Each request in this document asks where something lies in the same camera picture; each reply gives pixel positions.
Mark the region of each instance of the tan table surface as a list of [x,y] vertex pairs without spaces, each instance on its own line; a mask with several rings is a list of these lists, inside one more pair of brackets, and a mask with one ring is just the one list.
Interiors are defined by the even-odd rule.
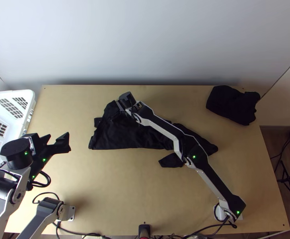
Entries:
[[[185,125],[219,147],[209,157],[209,163],[246,203],[243,220],[236,223],[238,228],[226,226],[220,233],[289,229],[258,123],[242,126],[207,110],[211,89],[212,86],[43,86],[28,132],[51,134],[51,144],[68,131],[72,151],[52,157],[44,168],[52,178],[51,185],[26,193],[6,231],[21,232],[35,215],[37,205],[31,203],[32,199],[46,191],[55,192],[66,204],[76,206],[74,221],[62,222],[62,227],[74,231],[136,235],[138,225],[146,222],[154,235],[183,235],[218,223],[213,215],[217,198],[193,169],[159,165],[158,160],[171,151],[88,149],[95,130],[93,119],[101,117],[106,104],[127,91],[158,116]],[[49,225],[44,233],[55,234],[55,227]]]

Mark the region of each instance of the floor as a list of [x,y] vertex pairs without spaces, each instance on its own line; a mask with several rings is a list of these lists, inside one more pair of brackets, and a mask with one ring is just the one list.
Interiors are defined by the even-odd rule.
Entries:
[[[261,128],[263,138],[268,150],[268,153],[270,157],[275,156],[280,153],[281,148],[285,141],[288,138],[288,133],[290,131],[290,128],[277,128],[277,127],[262,127]],[[283,153],[283,162],[285,164],[285,167],[288,170],[288,173],[290,174],[290,144],[287,146]],[[277,163],[278,158],[272,159],[272,166],[275,167]],[[279,166],[276,175],[278,178],[281,178],[282,175],[282,167]],[[285,210],[288,216],[288,221],[290,223],[290,192],[287,190],[287,188],[279,183],[280,192],[283,198]],[[214,238],[216,239],[257,239],[260,237],[267,236],[269,234],[273,234],[275,232],[267,232],[267,233],[245,233],[245,234],[230,234],[230,235],[216,235]],[[42,235],[40,239],[55,239],[55,235]],[[80,236],[60,236],[61,239],[80,239]],[[134,239],[135,236],[130,237],[112,237],[113,239]],[[290,239],[290,232],[286,232],[281,235],[277,235],[274,237],[271,237],[274,239]]]

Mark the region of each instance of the white backdrop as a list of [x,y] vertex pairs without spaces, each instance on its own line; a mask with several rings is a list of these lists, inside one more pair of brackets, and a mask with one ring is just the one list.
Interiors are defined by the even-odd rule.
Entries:
[[0,76],[41,84],[235,84],[290,66],[290,1],[1,0]]

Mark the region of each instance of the white laundry basket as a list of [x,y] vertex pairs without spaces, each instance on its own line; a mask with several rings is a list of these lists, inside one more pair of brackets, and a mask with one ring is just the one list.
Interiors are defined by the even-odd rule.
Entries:
[[0,92],[0,150],[5,143],[26,133],[36,103],[34,97],[32,90]]

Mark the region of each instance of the black clothing pile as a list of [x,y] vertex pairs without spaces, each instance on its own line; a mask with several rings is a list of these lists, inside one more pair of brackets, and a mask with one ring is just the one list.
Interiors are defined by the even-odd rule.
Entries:
[[[173,125],[181,129],[185,134],[194,136],[208,155],[218,151],[217,146],[185,126],[179,123],[174,123]],[[96,130],[90,139],[89,149],[173,149],[172,140],[150,126],[138,124],[126,112],[120,111],[115,101],[108,103],[102,118],[94,119],[94,126]],[[159,163],[162,167],[174,168],[183,166],[183,162],[175,153],[159,160]]]
[[255,105],[260,100],[257,92],[245,92],[230,86],[215,86],[207,100],[206,108],[236,123],[249,125],[255,120]]

